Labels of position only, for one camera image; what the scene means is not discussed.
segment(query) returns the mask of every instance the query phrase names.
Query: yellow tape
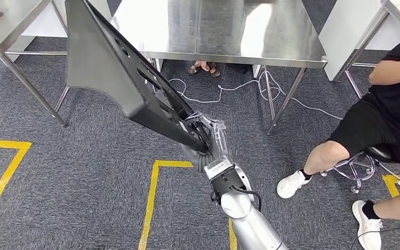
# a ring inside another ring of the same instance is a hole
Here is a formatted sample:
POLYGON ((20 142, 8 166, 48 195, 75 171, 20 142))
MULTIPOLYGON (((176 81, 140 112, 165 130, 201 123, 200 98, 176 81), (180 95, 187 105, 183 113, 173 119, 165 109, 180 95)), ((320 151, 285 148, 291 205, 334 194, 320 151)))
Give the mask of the yellow tape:
POLYGON ((228 219, 229 226, 229 248, 231 250, 237 250, 237 238, 235 237, 234 230, 232 229, 231 218, 228 219))
POLYGON ((395 176, 382 176, 382 180, 384 181, 389 193, 392 197, 396 197, 399 195, 398 189, 396 185, 398 183, 398 178, 395 176))
POLYGON ((13 160, 11 160, 10 165, 8 165, 0 179, 0 196, 30 146, 30 142, 0 141, 0 148, 18 149, 16 155, 13 160))
POLYGON ((145 219, 143 221, 142 235, 139 241, 139 250, 146 249, 146 243, 148 241, 149 230, 151 228, 151 219, 154 211, 154 199, 156 197, 157 179, 158 179, 158 167, 159 161, 156 160, 153 163, 153 171, 151 172, 151 183, 149 185, 148 201, 146 203, 145 219))
MULTIPOLYGON (((151 171, 151 182, 149 184, 148 201, 146 203, 145 219, 143 220, 142 235, 139 240, 139 250, 146 250, 149 231, 151 229, 151 220, 153 218, 154 200, 156 197, 157 180, 159 167, 176 167, 176 168, 192 168, 189 161, 173 161, 173 160, 155 160, 151 171)), ((229 246, 231 250, 237 250, 237 239, 232 230, 232 223, 229 219, 229 246)))
POLYGON ((159 167, 192 168, 189 161, 159 160, 159 167))

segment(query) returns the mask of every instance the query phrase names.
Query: sandal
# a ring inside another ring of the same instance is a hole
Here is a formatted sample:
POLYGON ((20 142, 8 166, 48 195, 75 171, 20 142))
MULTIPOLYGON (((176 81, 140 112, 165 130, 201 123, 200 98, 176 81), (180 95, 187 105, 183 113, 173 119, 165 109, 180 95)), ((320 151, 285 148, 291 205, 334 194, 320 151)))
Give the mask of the sandal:
POLYGON ((215 64, 215 62, 212 62, 212 63, 209 62, 208 65, 209 65, 209 68, 210 68, 209 73, 211 73, 211 76, 212 77, 219 77, 220 76, 220 71, 218 71, 217 65, 215 64))
POLYGON ((201 62, 200 62, 200 61, 196 61, 195 64, 192 65, 192 66, 187 70, 187 72, 188 72, 189 74, 195 74, 195 73, 198 72, 198 70, 200 70, 201 67, 202 67, 201 62))

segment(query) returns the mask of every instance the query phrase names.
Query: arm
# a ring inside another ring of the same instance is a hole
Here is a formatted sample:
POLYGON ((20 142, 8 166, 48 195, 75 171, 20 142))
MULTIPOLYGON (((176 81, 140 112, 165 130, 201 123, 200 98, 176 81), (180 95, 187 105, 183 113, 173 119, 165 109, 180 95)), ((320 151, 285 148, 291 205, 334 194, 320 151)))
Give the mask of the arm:
POLYGON ((383 60, 369 75, 373 85, 392 85, 400 83, 400 61, 383 60))

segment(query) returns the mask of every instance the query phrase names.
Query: black panel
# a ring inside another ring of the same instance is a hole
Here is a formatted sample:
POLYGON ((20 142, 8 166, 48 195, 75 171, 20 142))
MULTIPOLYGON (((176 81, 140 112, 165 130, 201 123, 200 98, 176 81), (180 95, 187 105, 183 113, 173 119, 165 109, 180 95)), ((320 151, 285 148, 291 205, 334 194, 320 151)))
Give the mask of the black panel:
POLYGON ((179 125, 194 111, 165 77, 87 0, 66 0, 65 5, 69 33, 68 86, 102 92, 131 120, 196 151, 207 152, 205 142, 209 140, 204 137, 203 128, 188 126, 188 133, 179 125), (144 79, 164 99, 158 99, 144 79))

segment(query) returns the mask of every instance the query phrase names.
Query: knee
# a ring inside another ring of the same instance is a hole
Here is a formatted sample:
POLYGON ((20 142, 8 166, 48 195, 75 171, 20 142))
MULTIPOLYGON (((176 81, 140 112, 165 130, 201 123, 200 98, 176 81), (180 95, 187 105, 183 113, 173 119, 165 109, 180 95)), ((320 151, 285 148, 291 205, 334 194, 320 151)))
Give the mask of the knee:
POLYGON ((327 141, 321 144, 322 151, 320 157, 324 161, 338 162, 349 158, 347 149, 338 142, 327 141))

